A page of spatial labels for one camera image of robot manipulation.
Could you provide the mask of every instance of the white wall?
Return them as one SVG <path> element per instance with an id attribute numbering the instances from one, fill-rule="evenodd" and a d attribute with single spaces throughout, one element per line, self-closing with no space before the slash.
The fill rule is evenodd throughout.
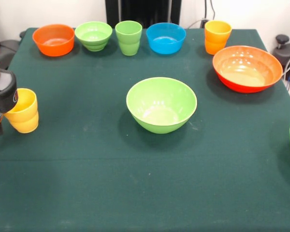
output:
<path id="1" fill-rule="evenodd" d="M 29 27 L 87 21 L 106 22 L 105 0 L 0 0 L 0 40 L 19 40 Z"/>
<path id="2" fill-rule="evenodd" d="M 266 48 L 276 46 L 275 36 L 290 37 L 290 0 L 212 0 L 215 19 L 227 21 L 234 29 L 257 29 Z M 204 0 L 182 0 L 180 25 L 190 26 L 204 17 Z M 207 17 L 212 18 L 208 0 Z"/>
<path id="3" fill-rule="evenodd" d="M 212 1 L 216 19 L 234 29 L 257 29 L 269 51 L 276 46 L 277 34 L 290 36 L 290 0 Z M 207 6 L 211 18 L 209 0 Z M 203 17 L 204 0 L 182 0 L 181 26 Z M 19 39 L 19 33 L 29 27 L 52 23 L 76 27 L 91 20 L 106 22 L 105 0 L 0 0 L 0 40 Z"/>

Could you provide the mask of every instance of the orange cup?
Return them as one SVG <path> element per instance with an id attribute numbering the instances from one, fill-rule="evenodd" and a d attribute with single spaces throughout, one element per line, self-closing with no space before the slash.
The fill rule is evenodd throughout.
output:
<path id="1" fill-rule="evenodd" d="M 226 46 L 232 28 L 223 21 L 212 20 L 205 24 L 205 49 L 214 55 Z"/>
<path id="2" fill-rule="evenodd" d="M 74 47 L 74 30 L 66 25 L 52 24 L 41 27 L 33 33 L 33 41 L 46 56 L 59 57 Z"/>

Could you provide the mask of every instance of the green cup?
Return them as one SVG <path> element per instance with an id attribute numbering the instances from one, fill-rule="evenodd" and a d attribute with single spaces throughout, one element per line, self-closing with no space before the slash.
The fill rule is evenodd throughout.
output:
<path id="1" fill-rule="evenodd" d="M 142 25 L 135 21 L 122 21 L 115 26 L 116 35 L 121 52 L 126 56 L 133 56 L 140 47 Z"/>

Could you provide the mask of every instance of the black knob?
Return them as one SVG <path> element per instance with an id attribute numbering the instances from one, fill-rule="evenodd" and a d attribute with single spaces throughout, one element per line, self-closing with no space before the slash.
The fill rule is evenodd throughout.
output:
<path id="1" fill-rule="evenodd" d="M 290 40 L 289 36 L 287 35 L 277 35 L 276 36 L 276 41 L 277 43 L 281 44 L 281 45 L 284 45 L 285 43 L 287 43 L 288 41 Z"/>

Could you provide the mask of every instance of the blue bowl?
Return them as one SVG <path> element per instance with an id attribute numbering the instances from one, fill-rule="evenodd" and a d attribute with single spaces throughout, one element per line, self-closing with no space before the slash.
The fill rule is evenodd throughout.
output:
<path id="1" fill-rule="evenodd" d="M 174 23 L 156 23 L 150 26 L 146 35 L 150 48 L 159 54 L 178 52 L 186 37 L 186 31 Z"/>

